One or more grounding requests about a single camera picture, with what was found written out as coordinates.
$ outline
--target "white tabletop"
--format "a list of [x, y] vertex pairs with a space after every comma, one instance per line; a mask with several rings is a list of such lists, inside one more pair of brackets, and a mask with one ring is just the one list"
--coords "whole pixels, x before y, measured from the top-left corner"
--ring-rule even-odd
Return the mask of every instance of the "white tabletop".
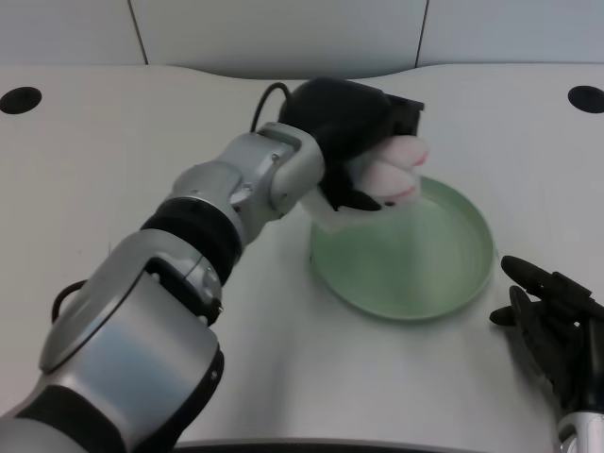
[[[500, 255], [604, 295], [604, 115], [566, 98], [576, 85], [602, 88], [604, 66], [440, 66], [363, 82], [426, 103], [425, 174], [484, 212]], [[246, 131], [266, 85], [169, 67], [0, 68], [0, 94], [34, 86], [43, 96], [26, 114], [0, 114], [0, 412], [37, 379], [56, 293], [137, 229], [181, 171]], [[275, 118], [274, 97], [265, 120]], [[380, 321], [312, 274], [309, 226], [296, 209], [245, 251], [214, 328], [225, 375], [183, 442], [553, 451], [539, 379], [488, 321], [508, 303], [510, 281], [499, 270], [457, 314]]]

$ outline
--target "pink object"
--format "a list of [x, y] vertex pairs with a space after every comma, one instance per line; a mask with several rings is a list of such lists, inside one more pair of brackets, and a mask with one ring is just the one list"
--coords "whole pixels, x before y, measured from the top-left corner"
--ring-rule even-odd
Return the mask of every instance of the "pink object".
[[417, 137], [387, 139], [365, 153], [353, 176], [355, 187], [382, 201], [413, 195], [419, 183], [413, 167], [423, 164], [427, 156], [428, 147]]

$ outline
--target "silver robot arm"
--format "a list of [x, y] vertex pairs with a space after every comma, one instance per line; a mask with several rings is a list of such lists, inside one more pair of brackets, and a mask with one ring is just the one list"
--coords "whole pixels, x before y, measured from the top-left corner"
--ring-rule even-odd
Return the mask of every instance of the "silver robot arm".
[[0, 421], [0, 451], [170, 451], [220, 381], [224, 357], [209, 326], [245, 247], [317, 185], [334, 209], [379, 209], [342, 165], [414, 134], [422, 107], [315, 79], [288, 93], [279, 123], [182, 174], [55, 320], [36, 388]]

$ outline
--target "black hole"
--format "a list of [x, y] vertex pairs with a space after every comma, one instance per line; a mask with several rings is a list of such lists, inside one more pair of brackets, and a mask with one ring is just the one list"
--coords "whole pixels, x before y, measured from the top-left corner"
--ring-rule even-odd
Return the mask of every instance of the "black hole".
[[604, 92], [596, 87], [575, 87], [568, 92], [568, 100], [587, 113], [604, 113]]
[[18, 115], [34, 109], [42, 101], [42, 93], [33, 87], [10, 90], [0, 99], [0, 110], [9, 115]]

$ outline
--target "green plate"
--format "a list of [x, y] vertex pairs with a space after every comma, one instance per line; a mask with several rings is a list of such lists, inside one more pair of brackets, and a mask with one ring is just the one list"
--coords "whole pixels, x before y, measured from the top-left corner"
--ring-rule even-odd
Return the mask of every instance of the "green plate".
[[411, 208], [327, 233], [312, 227], [311, 262], [325, 283], [361, 310], [429, 319], [470, 302], [495, 262], [491, 231], [461, 193], [428, 177]]

